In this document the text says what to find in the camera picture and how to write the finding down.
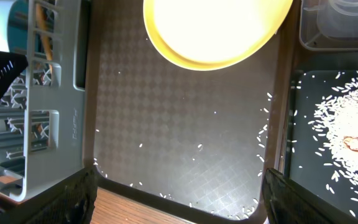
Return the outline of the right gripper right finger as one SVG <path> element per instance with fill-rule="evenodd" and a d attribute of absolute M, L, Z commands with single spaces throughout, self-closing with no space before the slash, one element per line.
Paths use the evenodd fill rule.
<path fill-rule="evenodd" d="M 345 214 L 273 168 L 265 171 L 262 195 L 267 218 L 273 224 L 358 223 L 358 219 Z"/>

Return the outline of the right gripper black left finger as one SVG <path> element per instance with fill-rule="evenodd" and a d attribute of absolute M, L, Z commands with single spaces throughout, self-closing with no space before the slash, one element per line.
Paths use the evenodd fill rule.
<path fill-rule="evenodd" d="M 0 212 L 0 223 L 90 223 L 97 197 L 94 168 L 84 168 L 37 196 Z"/>

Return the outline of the light blue bowl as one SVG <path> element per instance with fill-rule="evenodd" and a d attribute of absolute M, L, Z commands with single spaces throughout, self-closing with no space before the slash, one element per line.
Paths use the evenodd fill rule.
<path fill-rule="evenodd" d="M 0 0 L 0 51 L 27 52 L 28 2 Z"/>

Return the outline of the yellow round plate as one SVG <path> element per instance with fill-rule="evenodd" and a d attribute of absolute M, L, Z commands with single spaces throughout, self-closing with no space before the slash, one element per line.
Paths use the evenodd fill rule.
<path fill-rule="evenodd" d="M 211 71 L 235 65 L 279 30 L 292 0 L 144 0 L 149 39 L 181 68 Z"/>

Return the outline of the wooden chopstick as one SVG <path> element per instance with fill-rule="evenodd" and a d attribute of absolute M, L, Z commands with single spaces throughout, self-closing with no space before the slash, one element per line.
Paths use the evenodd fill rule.
<path fill-rule="evenodd" d="M 45 19 L 44 19 L 44 12 L 42 10 L 42 6 L 40 4 L 36 4 L 35 5 L 35 17 L 36 17 L 36 23 L 38 28 L 43 31 L 43 33 L 40 34 L 40 39 L 42 42 L 42 46 L 44 48 L 44 52 L 46 55 L 46 59 L 47 60 L 52 60 L 52 51 L 50 48 L 50 41 L 49 41 L 49 37 L 47 35 L 44 34 L 44 32 L 46 32 L 46 23 L 45 23 Z"/>

